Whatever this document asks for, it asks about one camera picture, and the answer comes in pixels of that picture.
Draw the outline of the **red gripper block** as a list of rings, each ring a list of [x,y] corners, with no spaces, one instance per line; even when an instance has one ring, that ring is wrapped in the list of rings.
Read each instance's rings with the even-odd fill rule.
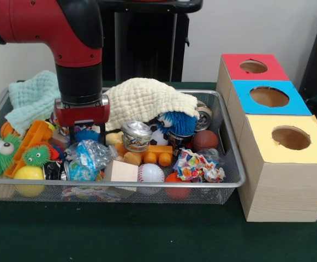
[[[102,95],[100,101],[89,105],[67,105],[55,100],[54,112],[62,127],[70,127],[70,145],[77,142],[74,126],[93,123],[100,125],[99,142],[106,145],[105,124],[110,117],[110,100]]]

